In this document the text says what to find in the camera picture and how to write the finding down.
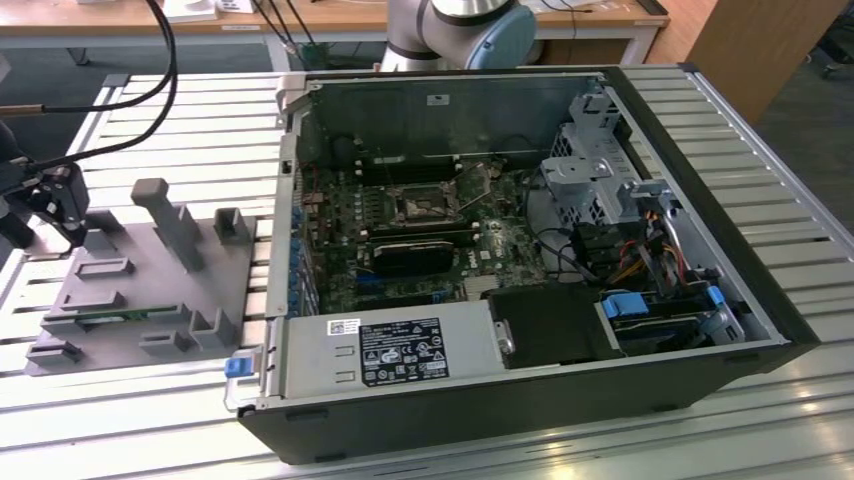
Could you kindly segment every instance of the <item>motherboard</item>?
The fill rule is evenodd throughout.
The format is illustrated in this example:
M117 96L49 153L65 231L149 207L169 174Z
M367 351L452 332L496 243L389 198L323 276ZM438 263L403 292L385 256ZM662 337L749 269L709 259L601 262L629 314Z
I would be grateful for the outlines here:
M302 173L321 313L477 300L548 279L521 209L530 170L497 156L391 157Z

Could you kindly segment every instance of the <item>wooden panel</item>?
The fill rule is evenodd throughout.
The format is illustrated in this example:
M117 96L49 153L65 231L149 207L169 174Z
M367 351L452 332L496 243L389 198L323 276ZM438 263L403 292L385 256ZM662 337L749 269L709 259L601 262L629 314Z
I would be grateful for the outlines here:
M718 1L689 61L749 122L760 120L846 3Z
M608 65L621 63L629 45L625 39L549 40L541 65Z
M648 63L685 62L718 0L660 0L670 12L670 24L660 30Z
M158 32L143 0L117 0L94 5L78 5L75 0L2 0L0 3L0 35L139 35ZM285 0L277 0L277 3L289 26L299 31L287 3ZM633 27L636 22L668 21L665 16L648 14L636 0L612 0L612 3L621 3L621 8L577 13L577 26ZM386 2L382 0L323 0L315 3L311 0L294 0L294 4L313 32L386 30ZM218 20L175 24L175 32L221 33L226 25L257 25L263 31L269 30L259 14L219 15ZM542 28L568 28L573 25L573 15L565 12L545 13L538 15L538 20Z

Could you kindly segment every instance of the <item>wooden desk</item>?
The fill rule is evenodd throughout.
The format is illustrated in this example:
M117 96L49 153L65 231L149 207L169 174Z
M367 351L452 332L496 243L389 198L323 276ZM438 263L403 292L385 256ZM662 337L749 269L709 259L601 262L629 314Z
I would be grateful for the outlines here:
M295 40L306 41L286 2L277 2ZM294 0L294 3L318 42L386 40L385 1ZM649 15L636 0L612 3L618 7L576 14L576 35L570 13L540 14L538 38L628 39L622 61L642 63L668 17ZM271 49L274 68L287 67L282 65L279 41L259 14L221 13L215 21L179 23L174 30L179 44L263 43ZM158 45L163 42L159 35L143 0L90 5L79 5L75 0L0 0L0 49Z

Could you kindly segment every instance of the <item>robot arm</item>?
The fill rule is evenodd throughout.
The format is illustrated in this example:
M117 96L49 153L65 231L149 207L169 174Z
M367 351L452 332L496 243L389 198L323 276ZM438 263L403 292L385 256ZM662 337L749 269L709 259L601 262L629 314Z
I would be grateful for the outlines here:
M389 2L389 47L382 71L514 68L537 33L532 10L517 0Z

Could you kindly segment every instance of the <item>aluminum table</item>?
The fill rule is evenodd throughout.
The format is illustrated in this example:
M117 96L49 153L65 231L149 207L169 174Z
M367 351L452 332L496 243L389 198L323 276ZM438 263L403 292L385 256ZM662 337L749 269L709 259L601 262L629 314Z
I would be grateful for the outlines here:
M30 478L852 478L854 239L700 74L674 67L626 73L825 342L820 348L685 410L291 467L223 407L225 360L23 375L70 262L19 254L0 273L0 471ZM171 183L173 202L187 202L195 218L226 205L262 218L247 347L265 326L282 136L277 77L185 75L158 134L82 163L93 208L113 207L123 222L147 219L130 192L138 178L153 176ZM158 80L133 77L126 87L105 88L97 102L131 98ZM91 114L71 150L139 134L163 98Z

